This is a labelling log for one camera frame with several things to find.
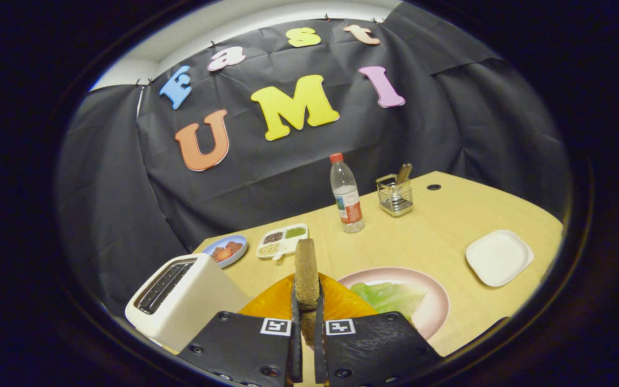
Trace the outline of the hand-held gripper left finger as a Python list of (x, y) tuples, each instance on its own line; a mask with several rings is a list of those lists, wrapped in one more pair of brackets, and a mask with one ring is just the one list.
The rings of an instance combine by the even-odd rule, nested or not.
[(225, 386), (293, 386), (303, 380), (299, 309), (287, 276), (282, 301), (289, 318), (249, 316), (219, 311), (177, 357), (212, 384)]

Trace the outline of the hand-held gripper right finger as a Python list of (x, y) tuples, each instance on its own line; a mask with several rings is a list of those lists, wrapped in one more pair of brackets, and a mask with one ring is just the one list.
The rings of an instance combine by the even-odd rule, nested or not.
[(399, 311), (330, 319), (333, 287), (320, 275), (314, 333), (317, 384), (326, 386), (408, 386), (419, 384), (443, 357)]

